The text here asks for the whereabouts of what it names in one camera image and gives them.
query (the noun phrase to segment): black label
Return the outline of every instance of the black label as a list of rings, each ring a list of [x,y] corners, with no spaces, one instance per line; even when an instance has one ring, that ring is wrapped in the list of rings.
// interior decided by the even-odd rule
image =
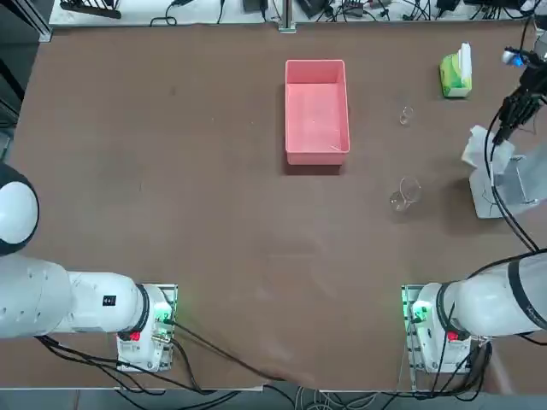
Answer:
[[[116,306],[116,296],[103,296],[103,306]]]

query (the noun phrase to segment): floor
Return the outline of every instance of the floor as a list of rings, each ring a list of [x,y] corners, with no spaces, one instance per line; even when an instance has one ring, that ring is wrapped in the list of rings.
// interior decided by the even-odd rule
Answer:
[[[283,391],[294,398],[296,388],[288,384],[277,384]],[[307,390],[304,408],[313,402],[313,390]],[[354,394],[341,394],[343,400],[349,401]],[[170,390],[161,397],[132,395],[140,406],[147,410],[169,410],[183,406],[208,401],[215,396],[205,399],[196,398],[195,394]],[[368,407],[370,410],[380,410],[389,399],[387,395],[380,395]],[[430,401],[415,399],[396,399],[389,406],[389,410],[544,410],[547,397],[544,396],[510,396],[481,395],[476,401],[469,403],[457,401],[454,398],[437,398]],[[41,408],[44,410],[133,410],[132,404],[124,401],[114,391],[109,390],[4,390],[0,391],[0,410],[27,410]],[[261,410],[291,410],[292,404],[275,391],[244,392],[227,403],[218,406],[221,410],[254,409]]]

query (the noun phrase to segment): white spherical robot part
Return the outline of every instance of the white spherical robot part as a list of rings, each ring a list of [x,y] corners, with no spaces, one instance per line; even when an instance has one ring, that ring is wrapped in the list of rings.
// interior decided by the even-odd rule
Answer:
[[[38,196],[30,182],[0,163],[0,255],[23,249],[38,227]]]

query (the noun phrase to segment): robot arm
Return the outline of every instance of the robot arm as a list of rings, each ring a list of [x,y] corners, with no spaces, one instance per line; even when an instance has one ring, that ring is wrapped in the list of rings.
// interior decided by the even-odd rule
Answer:
[[[172,362],[176,285],[135,284],[112,272],[68,272],[15,252],[38,226],[38,196],[0,163],[0,339],[113,332],[120,361],[156,372]],[[134,371],[134,368],[123,369]]]

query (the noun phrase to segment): white object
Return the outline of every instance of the white object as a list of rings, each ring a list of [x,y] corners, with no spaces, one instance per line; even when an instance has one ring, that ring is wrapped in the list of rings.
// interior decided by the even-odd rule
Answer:
[[[176,300],[176,286],[168,288]],[[162,320],[173,318],[160,285],[144,284],[141,292],[117,273],[67,272],[55,263],[17,254],[0,258],[0,338],[119,333],[145,322],[136,339],[118,335],[118,354],[122,361],[157,372],[171,366],[172,326]]]
[[[70,309],[67,271],[55,263],[0,258],[0,338],[52,332]]]
[[[439,306],[455,329],[471,337],[547,330],[546,272],[547,254],[500,264],[473,278],[448,284]],[[413,315],[418,318],[416,332],[429,372],[437,369],[447,332],[438,318],[440,288],[436,283],[424,286],[412,307]],[[441,372],[454,371],[454,360],[457,364],[468,354],[471,337],[446,343]]]
[[[67,272],[70,307],[55,333],[131,330],[143,314],[143,296],[128,277],[110,272]]]
[[[533,309],[543,318],[547,318],[546,272],[545,254],[529,256],[519,265],[522,289]],[[492,267],[488,272],[451,284],[449,288],[454,289],[454,318],[473,335],[500,337],[541,330],[516,301],[509,282],[508,264]],[[450,300],[445,297],[444,303],[446,308]]]
[[[116,338],[118,360],[143,367],[151,372],[168,370],[171,366],[173,350],[171,348],[166,350],[165,347],[170,347],[169,335],[172,326],[163,324],[156,320],[156,317],[171,319],[174,312],[158,286],[145,284],[144,288],[150,300],[151,315],[137,341]],[[134,367],[119,366],[119,368],[125,372],[136,371]]]
[[[0,188],[0,239],[27,240],[38,223],[38,199],[27,185],[13,181]]]
[[[462,43],[462,47],[458,51],[458,62],[460,63],[462,79],[471,79],[473,69],[471,64],[471,46],[469,43]]]
[[[471,135],[469,136],[465,150],[463,150],[462,161],[475,168],[485,168],[485,138],[487,130],[482,126],[474,126],[470,131]],[[494,132],[490,132],[488,135],[487,152],[489,160],[492,149],[492,139],[495,135]],[[503,173],[514,152],[515,146],[509,141],[503,141],[496,147],[492,162],[494,173]]]
[[[415,324],[415,329],[420,341],[426,371],[439,371],[438,365],[444,345],[440,372],[452,373],[469,354],[471,339],[469,337],[466,340],[451,341],[447,339],[444,343],[444,339],[447,337],[446,331],[438,321],[437,310],[435,309],[435,300],[440,286],[440,284],[427,284],[424,286],[412,307],[412,311],[422,317],[422,321]],[[458,370],[459,373],[467,371],[468,369],[465,366],[461,366]]]

